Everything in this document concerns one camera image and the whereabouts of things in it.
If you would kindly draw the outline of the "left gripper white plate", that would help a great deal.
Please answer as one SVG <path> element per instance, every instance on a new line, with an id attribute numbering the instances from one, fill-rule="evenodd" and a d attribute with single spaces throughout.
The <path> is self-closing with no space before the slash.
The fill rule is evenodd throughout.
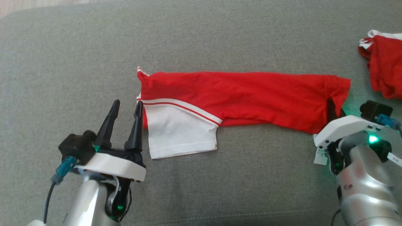
<path id="1" fill-rule="evenodd" d="M 94 146 L 111 148 L 111 136 L 119 114 L 115 100 L 100 127 Z M 124 144 L 125 150 L 100 149 L 86 165 L 75 168 L 84 177 L 76 204 L 76 220 L 122 220 L 132 204 L 132 182 L 143 182 L 146 168 L 142 159 L 143 102 L 138 101 L 134 124 Z"/>

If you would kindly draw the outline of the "red shorts white trim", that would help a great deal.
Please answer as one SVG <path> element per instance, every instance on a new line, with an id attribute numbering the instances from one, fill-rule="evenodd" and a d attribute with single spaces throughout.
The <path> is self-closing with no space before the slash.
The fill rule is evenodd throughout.
<path id="1" fill-rule="evenodd" d="M 402 33 L 370 30 L 359 41 L 358 52 L 368 59 L 373 91 L 386 99 L 402 100 Z"/>

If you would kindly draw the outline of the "grey fabric sofa seat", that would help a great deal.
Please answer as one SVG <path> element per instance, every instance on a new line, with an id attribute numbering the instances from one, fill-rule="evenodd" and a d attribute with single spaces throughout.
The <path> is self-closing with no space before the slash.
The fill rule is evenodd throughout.
<path id="1" fill-rule="evenodd" d="M 98 132 L 121 102 L 122 148 L 146 73 L 266 71 L 351 79 L 343 105 L 374 100 L 357 47 L 369 30 L 402 33 L 402 0 L 127 0 L 18 11 L 0 19 L 0 226 L 43 218 L 58 145 Z M 220 127 L 217 150 L 152 160 L 132 183 L 124 226 L 330 226 L 339 203 L 312 135 L 270 124 Z"/>

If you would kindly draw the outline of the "red jersey white sleeves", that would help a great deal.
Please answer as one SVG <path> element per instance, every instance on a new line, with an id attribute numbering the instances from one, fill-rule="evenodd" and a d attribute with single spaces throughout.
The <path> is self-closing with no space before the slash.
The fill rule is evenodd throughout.
<path id="1" fill-rule="evenodd" d="M 151 159 L 217 150 L 220 126 L 273 124 L 317 134 L 328 123 L 327 102 L 340 115 L 351 81 L 335 75 L 157 72 L 137 76 Z"/>

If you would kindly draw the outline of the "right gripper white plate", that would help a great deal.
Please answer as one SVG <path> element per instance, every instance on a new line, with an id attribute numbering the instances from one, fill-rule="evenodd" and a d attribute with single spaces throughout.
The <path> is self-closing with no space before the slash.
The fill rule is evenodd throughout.
<path id="1" fill-rule="evenodd" d="M 345 116 L 338 119 L 336 105 L 332 98 L 326 102 L 327 125 L 318 134 L 313 135 L 316 146 L 315 164 L 330 163 L 330 171 L 338 175 L 352 163 L 350 151 L 359 145 L 367 145 L 379 157 L 382 163 L 388 160 L 391 144 L 370 135 L 369 132 L 380 132 L 384 126 L 356 116 Z"/>

